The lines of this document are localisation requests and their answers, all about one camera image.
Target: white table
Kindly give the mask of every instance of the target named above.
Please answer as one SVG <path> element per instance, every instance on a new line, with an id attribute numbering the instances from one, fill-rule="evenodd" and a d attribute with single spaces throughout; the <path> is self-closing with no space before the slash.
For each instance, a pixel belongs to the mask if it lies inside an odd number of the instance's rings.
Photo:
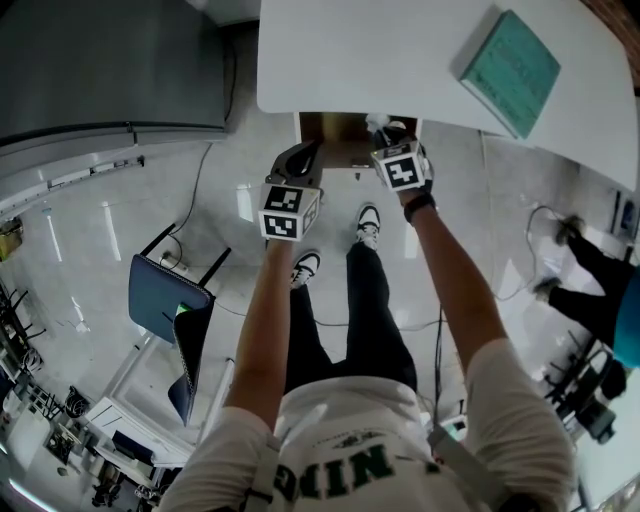
<path id="1" fill-rule="evenodd" d="M 634 191 L 638 125 L 620 42 L 579 0 L 498 0 L 562 71 L 527 144 Z M 457 76 L 491 0 L 263 0 L 258 104 L 266 112 L 384 112 L 508 136 Z"/>

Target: chair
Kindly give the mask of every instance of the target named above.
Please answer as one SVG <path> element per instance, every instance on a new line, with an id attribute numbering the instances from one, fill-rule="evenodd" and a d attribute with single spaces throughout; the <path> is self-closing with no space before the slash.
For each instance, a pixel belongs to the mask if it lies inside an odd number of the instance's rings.
<path id="1" fill-rule="evenodd" d="M 177 343 L 184 374 L 169 388 L 169 399 L 186 426 L 198 386 L 200 359 L 216 298 L 205 289 L 227 259 L 227 248 L 199 283 L 162 267 L 147 255 L 175 228 L 171 224 L 140 254 L 133 256 L 129 273 L 129 316 L 136 324 Z"/>

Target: white tile floor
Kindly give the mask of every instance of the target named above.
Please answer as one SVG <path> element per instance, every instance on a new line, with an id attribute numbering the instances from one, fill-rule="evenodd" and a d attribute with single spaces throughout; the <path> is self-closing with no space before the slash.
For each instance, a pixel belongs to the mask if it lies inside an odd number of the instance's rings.
<path id="1" fill-rule="evenodd" d="M 201 380 L 211 382 L 217 382 L 224 359 L 234 354 L 242 325 L 240 316 L 222 307 L 246 311 L 263 253 L 255 224 L 260 184 L 274 158 L 295 142 L 291 115 L 268 115 L 256 105 L 256 33 L 243 35 L 236 45 L 240 66 L 233 133 L 209 152 L 193 214 L 178 235 L 183 261 L 194 280 L 225 246 L 233 249 L 210 285 L 218 295 L 218 306 L 207 336 L 207 369 Z M 577 211 L 589 222 L 588 236 L 596 242 L 610 222 L 614 192 L 592 176 L 579 174 L 575 164 L 560 157 L 437 123 L 424 124 L 422 141 L 436 170 L 435 196 L 442 218 L 502 299 L 532 278 L 525 228 L 536 206 L 546 204 L 561 213 Z M 22 215 L 24 244 L 0 265 L 0 277 L 8 286 L 30 291 L 26 309 L 36 325 L 48 330 L 33 342 L 46 363 L 38 378 L 61 397 L 75 385 L 91 399 L 99 399 L 132 346 L 146 339 L 128 316 L 129 263 L 156 234 L 186 215 L 206 147 L 189 143 L 145 148 L 144 168 L 72 186 Z M 438 317 L 431 279 L 395 196 L 372 172 L 361 173 L 359 181 L 355 174 L 325 173 L 322 214 L 299 247 L 300 251 L 318 248 L 323 255 L 322 268 L 310 286 L 316 318 L 324 323 L 347 322 L 344 256 L 358 207 L 373 201 L 382 214 L 379 253 L 391 286 L 390 308 L 398 324 L 408 329 L 403 336 L 418 367 L 420 392 L 433 400 L 436 326 L 418 330 Z M 554 246 L 552 235 L 550 215 L 540 212 L 531 233 L 538 275 L 556 272 L 575 288 L 594 286 L 568 251 Z M 167 240 L 153 256 L 165 249 L 178 253 L 175 243 Z M 544 366 L 568 349 L 567 330 L 584 333 L 536 303 L 529 289 L 499 300 L 498 305 L 525 367 L 540 378 Z M 76 331 L 74 326 L 82 320 L 89 332 Z M 346 328 L 319 330 L 331 358 L 342 358 Z M 456 410 L 465 396 L 446 326 L 443 389 L 446 414 Z"/>

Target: person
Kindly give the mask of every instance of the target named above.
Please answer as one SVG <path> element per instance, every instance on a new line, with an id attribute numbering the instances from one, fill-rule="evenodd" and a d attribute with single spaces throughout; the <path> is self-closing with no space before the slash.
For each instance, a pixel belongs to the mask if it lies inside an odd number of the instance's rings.
<path id="1" fill-rule="evenodd" d="M 609 346 L 623 365 L 636 368 L 640 366 L 640 271 L 628 262 L 605 256 L 584 238 L 584 229 L 584 221 L 576 215 L 558 221 L 556 243 L 569 246 L 604 295 L 566 290 L 558 277 L 544 279 L 534 292 L 538 300 L 575 320 Z"/>
<path id="2" fill-rule="evenodd" d="M 465 373 L 467 448 L 511 492 L 540 510 L 566 510 L 575 487 L 571 443 L 519 364 L 489 286 L 431 194 L 399 196 Z M 378 210 L 365 206 L 347 255 L 347 356 L 336 364 L 322 349 L 309 298 L 320 256 L 305 254 L 293 266 L 293 244 L 269 242 L 225 405 L 163 497 L 162 512 L 241 510 L 248 495 L 272 511 L 483 509 L 431 457 L 415 365 L 388 308 L 380 234 Z M 269 475 L 263 456 L 272 432 L 282 446 Z M 268 489 L 258 491 L 254 478 L 265 474 Z"/>

